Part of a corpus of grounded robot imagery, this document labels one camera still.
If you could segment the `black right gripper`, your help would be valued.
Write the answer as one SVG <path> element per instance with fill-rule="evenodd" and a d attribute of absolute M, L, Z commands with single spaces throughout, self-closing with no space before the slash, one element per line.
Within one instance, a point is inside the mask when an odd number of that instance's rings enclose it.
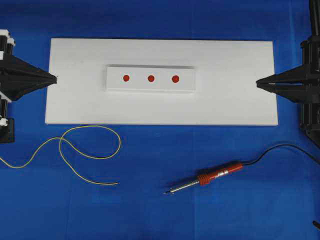
<path fill-rule="evenodd" d="M 311 36 L 300 44 L 302 65 L 261 78 L 256 86 L 301 105 L 301 127 L 320 129 L 320 37 Z"/>

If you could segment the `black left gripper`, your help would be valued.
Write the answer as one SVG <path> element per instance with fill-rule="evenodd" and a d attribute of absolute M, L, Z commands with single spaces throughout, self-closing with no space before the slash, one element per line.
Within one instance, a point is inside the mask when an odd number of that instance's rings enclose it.
<path fill-rule="evenodd" d="M 7 29 L 0 30 L 0 124 L 8 125 L 8 103 L 26 94 L 57 83 L 57 77 L 13 56 L 16 41 Z M 7 80 L 9 75 L 39 77 L 48 80 Z"/>

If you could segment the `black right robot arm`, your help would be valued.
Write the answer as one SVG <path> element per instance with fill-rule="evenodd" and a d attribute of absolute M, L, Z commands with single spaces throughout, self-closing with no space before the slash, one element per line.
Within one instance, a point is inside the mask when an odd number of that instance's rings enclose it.
<path fill-rule="evenodd" d="M 309 1 L 311 36 L 304 40 L 302 65 L 256 81 L 260 89 L 301 104 L 301 128 L 320 130 L 320 2 Z"/>

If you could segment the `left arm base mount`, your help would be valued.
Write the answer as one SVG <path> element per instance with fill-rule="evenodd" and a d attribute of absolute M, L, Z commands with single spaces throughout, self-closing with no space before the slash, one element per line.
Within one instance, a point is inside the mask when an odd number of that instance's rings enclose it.
<path fill-rule="evenodd" d="M 0 127 L 0 143 L 8 144 L 15 142 L 15 121 L 13 118 L 7 120 L 7 126 Z"/>

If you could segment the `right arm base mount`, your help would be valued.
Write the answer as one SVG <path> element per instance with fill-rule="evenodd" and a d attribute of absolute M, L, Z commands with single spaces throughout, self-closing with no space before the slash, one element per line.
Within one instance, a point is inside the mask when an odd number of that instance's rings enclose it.
<path fill-rule="evenodd" d="M 320 147 L 320 124 L 301 124 L 300 129 L 318 148 Z"/>

